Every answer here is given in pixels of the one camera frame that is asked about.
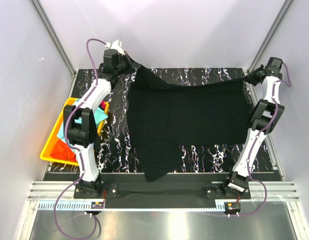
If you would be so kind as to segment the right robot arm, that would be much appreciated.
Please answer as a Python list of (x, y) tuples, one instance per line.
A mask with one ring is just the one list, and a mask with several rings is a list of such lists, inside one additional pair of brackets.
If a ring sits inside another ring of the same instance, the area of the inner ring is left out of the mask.
[(270, 57), (266, 66), (262, 65), (246, 76), (253, 86), (262, 85), (263, 95), (252, 111), (241, 155), (219, 188), (226, 198), (234, 199), (247, 191), (259, 148), (285, 110), (279, 100), (280, 85), (284, 82), (281, 73), (283, 65), (282, 59)]

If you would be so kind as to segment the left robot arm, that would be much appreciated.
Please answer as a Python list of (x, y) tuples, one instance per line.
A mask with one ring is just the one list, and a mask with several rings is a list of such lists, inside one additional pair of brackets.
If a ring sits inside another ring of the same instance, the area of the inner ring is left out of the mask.
[(101, 71), (95, 73), (95, 80), (75, 105), (63, 108), (64, 139), (74, 151), (79, 164), (79, 178), (73, 183), (76, 190), (97, 198), (103, 186), (95, 159), (95, 145), (100, 137), (95, 112), (104, 98), (111, 93), (119, 76), (133, 71), (134, 64), (126, 51), (107, 49), (103, 54)]

